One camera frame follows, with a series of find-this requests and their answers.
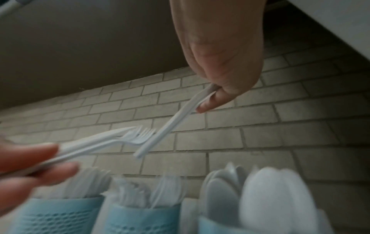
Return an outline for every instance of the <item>person's left hand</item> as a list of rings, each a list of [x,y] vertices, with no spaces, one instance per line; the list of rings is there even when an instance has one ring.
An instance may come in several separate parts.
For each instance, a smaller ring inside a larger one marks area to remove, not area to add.
[[[0,173],[24,169],[52,158],[58,144],[16,145],[0,139]],[[0,180],[0,216],[25,202],[38,186],[61,183],[78,172],[76,162],[67,162],[28,177]]]

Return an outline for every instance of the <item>blue plastic container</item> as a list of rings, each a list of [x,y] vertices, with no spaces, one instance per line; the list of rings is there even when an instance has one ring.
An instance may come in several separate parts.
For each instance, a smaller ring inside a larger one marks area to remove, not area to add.
[[[103,196],[84,199],[30,199],[9,234],[90,234]]]
[[[113,204],[104,234],[177,234],[180,207],[137,209]]]
[[[225,225],[207,219],[204,216],[200,216],[198,223],[198,234],[257,234],[257,233],[250,230],[227,227]]]

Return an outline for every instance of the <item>perforated blue container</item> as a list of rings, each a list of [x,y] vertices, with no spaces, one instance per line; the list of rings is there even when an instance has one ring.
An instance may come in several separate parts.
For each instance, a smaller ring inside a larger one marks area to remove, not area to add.
[[[180,207],[136,209],[113,204],[104,234],[177,234]]]
[[[9,234],[90,234],[104,197],[30,199]]]
[[[227,227],[204,216],[199,217],[198,234],[257,234],[256,232]]]

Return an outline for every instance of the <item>hand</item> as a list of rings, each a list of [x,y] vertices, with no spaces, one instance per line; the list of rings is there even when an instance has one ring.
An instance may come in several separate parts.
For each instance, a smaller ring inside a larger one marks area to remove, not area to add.
[[[185,58],[200,76],[222,88],[198,108],[219,107],[251,89],[263,65],[266,0],[170,0]]]
[[[0,173],[23,169],[52,158],[57,144],[16,145],[0,139]],[[0,216],[12,211],[30,196],[38,186],[63,182],[75,175],[78,164],[63,163],[29,177],[0,180]]]

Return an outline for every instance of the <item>tiled floor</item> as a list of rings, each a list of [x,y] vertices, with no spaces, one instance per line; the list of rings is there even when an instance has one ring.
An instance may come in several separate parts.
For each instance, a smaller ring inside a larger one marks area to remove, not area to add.
[[[113,146],[81,162],[149,183],[164,172],[186,175],[190,197],[229,161],[292,168],[338,232],[370,232],[370,63],[311,21],[269,29],[264,53],[255,88],[192,114],[143,161],[132,157],[135,147]],[[31,144],[160,128],[206,85],[189,68],[170,71],[4,110],[0,131]]]

